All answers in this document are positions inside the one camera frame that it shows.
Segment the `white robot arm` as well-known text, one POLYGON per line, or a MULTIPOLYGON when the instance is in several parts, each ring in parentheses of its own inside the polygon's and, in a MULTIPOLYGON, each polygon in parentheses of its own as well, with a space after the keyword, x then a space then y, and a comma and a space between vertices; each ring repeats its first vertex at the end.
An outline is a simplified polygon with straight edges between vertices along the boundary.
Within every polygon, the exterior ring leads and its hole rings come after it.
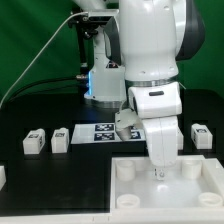
POLYGON ((94 67, 88 74, 88 104, 113 107, 120 139, 132 125, 144 130, 155 176, 175 165, 182 113, 176 81, 178 60, 193 57, 205 29, 194 0, 73 0, 97 24, 94 67))

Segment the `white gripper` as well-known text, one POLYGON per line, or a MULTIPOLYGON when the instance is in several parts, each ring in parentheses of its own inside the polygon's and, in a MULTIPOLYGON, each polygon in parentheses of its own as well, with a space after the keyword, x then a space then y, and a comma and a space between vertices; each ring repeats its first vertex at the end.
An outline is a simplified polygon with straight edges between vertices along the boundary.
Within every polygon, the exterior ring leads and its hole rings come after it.
MULTIPOLYGON (((178 120, 176 116, 142 121, 148 154, 156 167, 170 167, 176 163, 178 151, 178 120)), ((165 170, 154 168, 154 176, 165 179, 165 170)))

